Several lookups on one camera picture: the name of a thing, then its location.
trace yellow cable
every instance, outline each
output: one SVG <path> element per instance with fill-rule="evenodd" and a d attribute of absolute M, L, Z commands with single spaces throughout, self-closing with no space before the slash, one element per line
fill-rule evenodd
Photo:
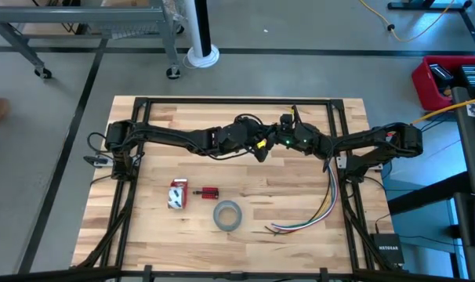
<path fill-rule="evenodd" d="M 375 15 L 379 16 L 386 24 L 387 26 L 390 26 L 391 23 L 385 18 L 385 16 L 381 15 L 379 12 L 375 11 L 372 7 L 370 7 L 367 3 L 365 3 L 363 0 L 359 0 L 361 4 L 363 4 L 366 9 L 369 9 L 370 11 L 372 11 Z M 444 9 L 443 12 L 441 12 L 441 15 L 431 24 L 429 25 L 423 32 L 417 34 L 416 36 L 410 38 L 410 39 L 401 39 L 399 38 L 397 35 L 396 35 L 396 32 L 394 31 L 394 29 L 391 29 L 391 33 L 394 35 L 394 37 L 399 41 L 399 42 L 410 42 L 412 40 L 415 40 L 417 38 L 419 38 L 421 35 L 425 34 L 431 27 L 433 27 L 433 25 L 441 19 L 441 17 L 450 9 L 450 7 L 454 4 L 455 0 L 451 0 L 450 4 L 448 4 L 448 6 Z"/>
<path fill-rule="evenodd" d="M 472 100 L 469 100 L 469 101 L 466 101 L 466 102 L 462 102 L 462 103 L 457 103 L 455 105 L 445 107 L 441 110 L 434 111 L 430 114 L 426 114 L 425 116 L 421 117 L 420 119 L 413 121 L 412 124 L 413 125 L 418 124 L 420 121 L 425 121 L 426 119 L 431 118 L 432 116 L 435 116 L 437 114 L 441 114 L 441 113 L 444 113 L 448 110 L 453 110 L 453 109 L 456 109 L 458 107 L 462 107 L 462 106 L 465 106 L 465 105 L 471 104 L 471 103 L 475 103 L 475 99 L 472 99 Z"/>

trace red box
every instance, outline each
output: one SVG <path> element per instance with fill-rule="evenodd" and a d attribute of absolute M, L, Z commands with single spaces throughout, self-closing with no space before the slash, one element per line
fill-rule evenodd
<path fill-rule="evenodd" d="M 413 71 L 412 80 L 424 110 L 439 110 L 452 105 L 451 97 L 443 96 L 438 91 L 433 73 L 429 68 L 432 63 L 444 67 L 452 75 L 459 72 L 460 66 L 475 64 L 475 56 L 425 56 L 422 63 Z"/>

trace yellow label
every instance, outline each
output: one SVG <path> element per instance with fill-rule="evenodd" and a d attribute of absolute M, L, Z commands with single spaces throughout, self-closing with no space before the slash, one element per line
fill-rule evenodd
<path fill-rule="evenodd" d="M 264 140 L 258 142 L 258 143 L 256 144 L 256 146 L 260 149 L 260 148 L 262 148 L 263 146 L 266 146 L 266 143 L 267 143 L 267 140 L 264 139 Z"/>

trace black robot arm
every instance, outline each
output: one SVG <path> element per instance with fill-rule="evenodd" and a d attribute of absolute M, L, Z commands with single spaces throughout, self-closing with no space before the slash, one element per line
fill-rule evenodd
<path fill-rule="evenodd" d="M 259 162 L 265 161 L 269 150 L 276 144 L 305 155 L 313 154 L 326 162 L 339 152 L 376 146 L 365 155 L 347 158 L 346 177 L 358 182 L 372 166 L 385 164 L 394 157 L 414 157 L 422 153 L 422 134 L 411 125 L 393 123 L 334 138 L 324 135 L 313 125 L 303 123 L 293 106 L 292 114 L 283 114 L 280 122 L 272 125 L 264 125 L 251 114 L 238 115 L 232 124 L 224 127 L 189 132 L 143 122 L 111 123 L 107 129 L 105 147 L 113 154 L 114 179 L 127 179 L 132 174 L 133 160 L 129 151 L 144 142 L 179 146 L 192 154 L 216 160 L 236 157 L 221 156 L 243 150 L 242 154 L 253 154 Z"/>

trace wire bundle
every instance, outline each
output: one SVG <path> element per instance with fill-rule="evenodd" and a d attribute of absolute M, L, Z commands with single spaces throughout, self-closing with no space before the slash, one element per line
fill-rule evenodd
<path fill-rule="evenodd" d="M 316 215 L 314 215 L 313 218 L 311 218 L 311 220 L 308 220 L 304 223 L 295 224 L 291 226 L 281 226 L 275 223 L 271 223 L 272 227 L 280 231 L 294 232 L 294 231 L 306 228 L 308 226 L 312 226 L 313 224 L 320 222 L 321 220 L 325 219 L 328 215 L 330 215 L 330 212 L 332 212 L 333 207 L 335 207 L 335 203 L 337 202 L 337 197 L 339 195 L 339 191 L 338 191 L 339 188 L 337 185 L 337 179 L 335 177 L 335 174 L 332 171 L 331 166 L 328 166 L 328 174 L 330 177 L 330 187 L 328 190 L 328 195 L 332 199 L 329 205 L 327 201 L 323 201 L 323 204 L 317 211 Z"/>

